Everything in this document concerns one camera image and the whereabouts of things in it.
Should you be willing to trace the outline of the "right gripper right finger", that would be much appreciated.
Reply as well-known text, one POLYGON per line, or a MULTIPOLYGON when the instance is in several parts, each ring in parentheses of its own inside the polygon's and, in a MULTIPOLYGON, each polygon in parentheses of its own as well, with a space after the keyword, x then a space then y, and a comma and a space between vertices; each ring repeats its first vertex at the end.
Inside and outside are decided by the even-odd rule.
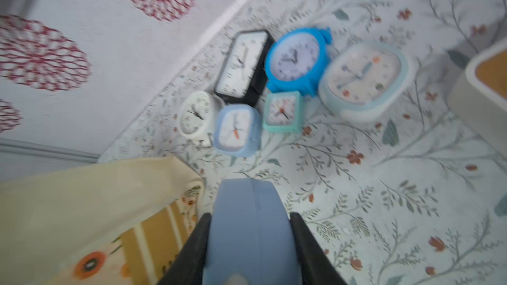
POLYGON ((347 285, 330 263, 299 213, 290 213, 290 225, 294 236, 298 263, 301 266, 302 283, 304 285, 347 285))

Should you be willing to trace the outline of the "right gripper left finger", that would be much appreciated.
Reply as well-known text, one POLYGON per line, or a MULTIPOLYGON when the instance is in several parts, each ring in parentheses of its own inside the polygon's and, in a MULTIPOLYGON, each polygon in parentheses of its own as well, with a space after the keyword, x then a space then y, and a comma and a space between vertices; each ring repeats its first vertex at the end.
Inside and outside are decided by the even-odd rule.
POLYGON ((203 284, 211 213, 205 213, 197 223, 182 250, 158 284, 203 284))

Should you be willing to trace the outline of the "large blue square alarm clock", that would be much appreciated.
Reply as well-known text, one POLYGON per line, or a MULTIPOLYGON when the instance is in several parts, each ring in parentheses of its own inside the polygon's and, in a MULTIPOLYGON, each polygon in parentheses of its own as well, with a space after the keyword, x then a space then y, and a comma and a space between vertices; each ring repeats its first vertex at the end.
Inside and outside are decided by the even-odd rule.
POLYGON ((221 182, 203 270, 204 284, 302 284, 289 217, 275 186, 221 182))

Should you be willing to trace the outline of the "beige canvas tote bag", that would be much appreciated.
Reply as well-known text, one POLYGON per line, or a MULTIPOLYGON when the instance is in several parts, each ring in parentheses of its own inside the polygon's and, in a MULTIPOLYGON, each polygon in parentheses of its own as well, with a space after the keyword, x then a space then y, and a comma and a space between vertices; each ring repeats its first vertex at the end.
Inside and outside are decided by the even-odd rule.
POLYGON ((175 156, 1 182, 1 283, 42 284, 205 180, 175 156))

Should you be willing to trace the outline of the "light blue square alarm clock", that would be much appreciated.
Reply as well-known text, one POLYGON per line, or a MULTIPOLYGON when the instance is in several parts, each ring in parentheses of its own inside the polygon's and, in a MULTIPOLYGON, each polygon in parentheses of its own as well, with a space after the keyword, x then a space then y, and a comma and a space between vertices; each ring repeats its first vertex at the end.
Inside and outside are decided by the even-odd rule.
POLYGON ((248 158, 260 150, 261 134, 261 114, 257 109, 230 104, 219 112, 213 145, 221 154, 248 158))

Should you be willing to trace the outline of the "white round alarm clock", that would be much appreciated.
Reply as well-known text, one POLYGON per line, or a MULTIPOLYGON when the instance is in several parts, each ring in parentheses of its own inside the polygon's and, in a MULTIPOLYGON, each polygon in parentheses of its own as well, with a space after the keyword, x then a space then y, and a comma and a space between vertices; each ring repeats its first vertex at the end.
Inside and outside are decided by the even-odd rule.
POLYGON ((193 92, 179 109, 178 130, 197 146, 212 146, 217 118, 224 105, 224 101, 214 94, 193 92))
POLYGON ((325 70, 318 96, 335 116, 353 124, 377 120, 414 81, 413 58, 376 41, 348 47, 325 70))

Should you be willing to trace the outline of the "mint green square alarm clock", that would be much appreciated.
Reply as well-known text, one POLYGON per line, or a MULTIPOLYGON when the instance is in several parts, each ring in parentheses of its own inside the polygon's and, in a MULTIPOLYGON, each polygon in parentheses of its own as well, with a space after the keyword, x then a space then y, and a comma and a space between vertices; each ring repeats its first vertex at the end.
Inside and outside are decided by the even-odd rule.
POLYGON ((276 92, 267 95, 263 128, 271 133, 301 133, 304 101, 300 92, 276 92))

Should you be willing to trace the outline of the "black square alarm clock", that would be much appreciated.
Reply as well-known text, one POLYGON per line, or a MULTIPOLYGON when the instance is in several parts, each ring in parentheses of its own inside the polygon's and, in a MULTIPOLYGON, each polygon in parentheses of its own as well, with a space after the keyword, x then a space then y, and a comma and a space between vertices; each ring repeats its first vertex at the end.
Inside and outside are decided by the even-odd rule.
POLYGON ((214 93, 227 104, 255 107, 267 83, 265 60, 274 42, 265 29, 238 32, 220 69, 214 93))

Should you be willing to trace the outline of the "blue twin bell alarm clock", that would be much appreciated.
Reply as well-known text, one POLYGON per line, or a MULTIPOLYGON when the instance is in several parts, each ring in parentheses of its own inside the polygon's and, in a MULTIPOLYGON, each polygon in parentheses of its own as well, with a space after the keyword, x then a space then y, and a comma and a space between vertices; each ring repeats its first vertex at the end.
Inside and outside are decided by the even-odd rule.
POLYGON ((327 47, 332 41, 329 28, 302 28, 282 37, 265 60, 268 90, 317 96, 319 81, 331 61, 327 47))

